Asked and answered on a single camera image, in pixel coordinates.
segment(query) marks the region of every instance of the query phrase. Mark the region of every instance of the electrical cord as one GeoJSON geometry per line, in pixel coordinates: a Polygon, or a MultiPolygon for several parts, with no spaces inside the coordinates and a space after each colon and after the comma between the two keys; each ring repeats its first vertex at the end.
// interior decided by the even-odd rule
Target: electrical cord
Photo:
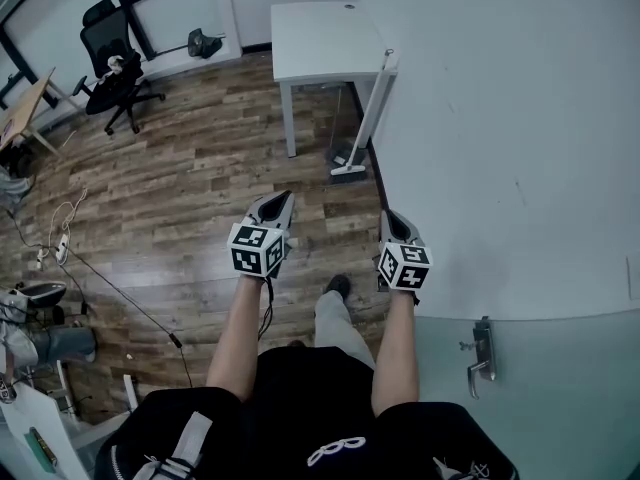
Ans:
{"type": "Polygon", "coordinates": [[[80,199],[78,199],[78,202],[75,205],[71,201],[65,201],[60,206],[58,206],[56,210],[53,212],[53,215],[51,216],[51,224],[49,225],[49,246],[46,248],[47,249],[46,254],[42,256],[41,259],[44,259],[47,256],[49,256],[49,253],[51,252],[51,235],[53,234],[53,227],[54,227],[53,225],[54,225],[58,211],[63,206],[69,205],[71,206],[71,211],[64,218],[61,226],[63,233],[67,235],[67,248],[62,251],[61,259],[58,259],[56,257],[56,262],[58,263],[59,266],[62,266],[67,262],[67,257],[69,255],[69,245],[71,244],[71,227],[70,226],[71,226],[71,223],[73,222],[73,219],[76,216],[76,211],[78,210],[78,206],[80,206],[80,203],[84,201],[86,198],[87,198],[87,189],[85,188],[82,191],[82,195],[80,196],[80,199]]]}
{"type": "Polygon", "coordinates": [[[113,284],[111,281],[109,281],[105,276],[103,276],[100,272],[98,272],[95,268],[93,268],[87,261],[84,260],[84,258],[82,258],[81,256],[79,256],[78,254],[76,254],[73,249],[71,249],[71,247],[68,248],[69,252],[77,259],[79,260],[81,263],[83,263],[87,268],[89,268],[89,270],[91,270],[95,275],[97,275],[100,279],[102,279],[105,283],[107,283],[109,286],[111,286],[111,288],[113,288],[116,292],[118,292],[120,294],[120,296],[125,299],[126,301],[128,301],[133,307],[135,307],[138,311],[140,311],[140,313],[142,313],[144,316],[146,316],[149,320],[151,320],[154,324],[156,324],[158,326],[158,328],[163,331],[167,336],[169,336],[169,338],[171,339],[171,341],[173,342],[173,344],[176,346],[176,348],[180,351],[180,356],[182,357],[182,363],[184,364],[184,371],[187,374],[187,378],[189,379],[189,386],[193,387],[193,383],[191,381],[191,375],[189,374],[189,368],[187,367],[187,361],[184,357],[184,353],[182,351],[182,342],[178,339],[178,337],[168,331],[162,324],[160,324],[155,318],[153,318],[149,313],[147,313],[144,309],[142,309],[140,307],[140,304],[138,302],[136,302],[133,297],[131,297],[128,293],[122,291],[120,288],[118,288],[115,284],[113,284]]]}
{"type": "MultiPolygon", "coordinates": [[[[20,231],[20,227],[18,226],[18,223],[16,222],[15,217],[13,216],[13,214],[9,211],[6,210],[7,215],[9,216],[9,218],[11,219],[11,222],[13,222],[14,227],[16,228],[16,231],[18,232],[18,235],[20,235],[20,240],[22,240],[22,243],[26,246],[29,247],[30,249],[33,249],[35,247],[38,247],[40,249],[47,249],[47,254],[45,256],[43,256],[43,258],[46,258],[46,256],[49,255],[49,252],[51,251],[51,249],[54,249],[55,251],[57,251],[58,249],[56,247],[46,247],[40,243],[38,244],[30,244],[28,243],[25,239],[24,236],[22,236],[22,231],[20,231]]],[[[56,261],[57,265],[62,269],[62,271],[67,275],[67,277],[69,277],[69,279],[71,279],[73,281],[73,283],[76,285],[76,287],[78,288],[78,291],[80,292],[80,297],[82,297],[82,312],[83,314],[86,314],[89,305],[87,304],[87,299],[84,296],[84,292],[82,291],[82,288],[80,288],[80,283],[78,283],[78,281],[76,281],[76,278],[73,277],[69,271],[64,268],[63,265],[61,265],[60,263],[58,263],[56,261]]]]}
{"type": "Polygon", "coordinates": [[[2,322],[10,323],[10,324],[13,324],[13,325],[26,325],[26,324],[28,324],[29,321],[27,320],[27,318],[25,318],[24,322],[18,322],[16,320],[8,319],[9,316],[7,315],[6,310],[15,309],[17,311],[20,311],[21,313],[24,313],[26,315],[26,317],[31,317],[40,327],[42,327],[42,329],[47,333],[47,350],[45,352],[45,361],[44,362],[49,362],[49,353],[51,351],[51,331],[49,331],[49,327],[47,325],[45,325],[46,322],[42,323],[38,319],[36,312],[29,312],[29,311],[21,309],[21,308],[19,308],[17,306],[11,306],[9,304],[4,304],[2,302],[0,302],[0,307],[5,310],[4,311],[4,316],[7,317],[7,319],[0,318],[0,321],[2,321],[2,322]]]}
{"type": "Polygon", "coordinates": [[[84,402],[85,400],[93,400],[93,396],[91,395],[87,395],[87,396],[83,396],[80,400],[76,400],[74,403],[67,405],[66,407],[62,407],[61,409],[58,409],[60,412],[63,411],[68,411],[69,409],[73,409],[75,411],[75,406],[76,405],[80,405],[80,402],[84,402]]]}
{"type": "Polygon", "coordinates": [[[269,326],[271,325],[271,321],[273,320],[273,285],[271,284],[271,278],[266,277],[265,282],[267,283],[267,288],[269,289],[269,307],[264,312],[264,316],[262,317],[262,325],[260,329],[258,329],[258,341],[267,332],[269,326]]]}

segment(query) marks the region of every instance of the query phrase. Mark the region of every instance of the baseboard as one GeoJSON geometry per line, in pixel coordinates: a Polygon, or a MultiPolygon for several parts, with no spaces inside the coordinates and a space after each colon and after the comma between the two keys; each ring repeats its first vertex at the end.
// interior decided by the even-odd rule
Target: baseboard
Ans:
{"type": "MultiPolygon", "coordinates": [[[[358,114],[358,119],[362,123],[362,118],[364,117],[364,111],[362,110],[362,105],[360,104],[360,98],[358,98],[358,91],[356,91],[356,86],[353,82],[348,82],[347,86],[351,91],[351,98],[353,99],[353,103],[356,106],[356,113],[358,114]]],[[[389,200],[387,199],[387,191],[384,188],[384,183],[382,181],[382,174],[380,173],[380,164],[378,163],[378,156],[376,155],[376,150],[373,147],[373,140],[369,137],[367,141],[367,151],[369,152],[369,158],[371,159],[371,169],[373,169],[373,176],[376,180],[376,188],[378,189],[378,197],[380,198],[380,205],[383,210],[389,209],[389,200]]]]}
{"type": "Polygon", "coordinates": [[[242,47],[242,55],[247,55],[248,53],[261,53],[261,52],[270,52],[270,51],[271,51],[271,43],[252,44],[249,46],[242,47]]]}

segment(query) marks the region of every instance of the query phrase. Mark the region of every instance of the door handle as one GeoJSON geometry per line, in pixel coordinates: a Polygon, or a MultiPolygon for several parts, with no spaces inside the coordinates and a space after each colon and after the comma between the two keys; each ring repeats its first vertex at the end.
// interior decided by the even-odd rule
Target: door handle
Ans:
{"type": "Polygon", "coordinates": [[[489,366],[489,361],[483,361],[481,363],[476,363],[467,368],[467,382],[469,383],[469,394],[471,398],[475,398],[479,400],[478,392],[476,391],[476,372],[482,370],[489,366]]]}
{"type": "Polygon", "coordinates": [[[482,317],[482,320],[476,322],[473,328],[473,343],[461,341],[460,350],[476,351],[476,363],[467,368],[467,383],[471,398],[478,400],[476,373],[480,373],[480,377],[488,381],[494,381],[496,378],[496,359],[493,352],[493,336],[489,317],[482,317]]]}

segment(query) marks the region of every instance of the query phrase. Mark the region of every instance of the wooden floor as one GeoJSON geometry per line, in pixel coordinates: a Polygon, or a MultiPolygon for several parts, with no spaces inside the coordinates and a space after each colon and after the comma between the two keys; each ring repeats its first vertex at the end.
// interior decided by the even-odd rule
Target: wooden floor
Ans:
{"type": "MultiPolygon", "coordinates": [[[[18,213],[26,240],[45,241],[54,210],[75,203],[87,188],[71,225],[72,249],[176,333],[200,386],[236,285],[225,246],[231,225],[259,196],[290,189],[295,249],[274,282],[274,320],[260,349],[295,338],[311,345],[314,303],[333,274],[346,272],[354,285],[348,300],[354,323],[375,354],[388,301],[376,292],[371,260],[380,202],[370,170],[368,181],[329,184],[325,155],[336,90],[294,94],[298,156],[289,159],[269,54],[165,78],[153,89],[167,98],[136,107],[138,135],[124,117],[107,136],[102,128],[110,113],[45,133],[61,145],[77,130],[62,149],[65,160],[36,149],[42,167],[18,213]]],[[[355,136],[357,123],[345,90],[337,136],[355,136]]],[[[58,225],[67,211],[59,212],[58,225]]],[[[60,236],[58,229],[54,242],[60,236]]],[[[36,270],[37,249],[22,245],[7,217],[0,217],[0,243],[0,284],[64,281],[69,289],[62,305],[79,313],[79,291],[52,258],[44,272],[36,270]]],[[[80,404],[84,418],[100,421],[124,410],[124,373],[135,375],[141,397],[188,386],[166,334],[75,258],[65,267],[91,305],[88,319],[79,320],[98,339],[94,364],[69,366],[76,399],[93,397],[80,404]]],[[[54,377],[39,382],[55,386],[54,377]]]]}

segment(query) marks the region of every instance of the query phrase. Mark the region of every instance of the mop handle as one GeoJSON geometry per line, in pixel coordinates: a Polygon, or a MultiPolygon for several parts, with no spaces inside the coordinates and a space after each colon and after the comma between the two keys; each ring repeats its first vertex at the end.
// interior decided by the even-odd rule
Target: mop handle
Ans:
{"type": "Polygon", "coordinates": [[[380,91],[380,80],[382,79],[382,74],[384,73],[385,68],[387,67],[387,61],[389,60],[389,55],[393,53],[391,48],[388,48],[384,51],[384,57],[382,58],[382,66],[380,67],[380,71],[376,75],[376,81],[373,84],[373,90],[371,91],[371,96],[369,96],[369,101],[367,103],[367,108],[364,111],[364,115],[362,116],[362,123],[360,124],[360,129],[358,130],[358,136],[356,137],[356,142],[353,145],[353,150],[351,151],[351,156],[349,157],[349,161],[346,165],[352,165],[353,159],[356,156],[356,151],[362,140],[362,135],[364,133],[364,129],[366,128],[364,124],[371,119],[371,104],[374,99],[376,99],[378,92],[380,91]]]}

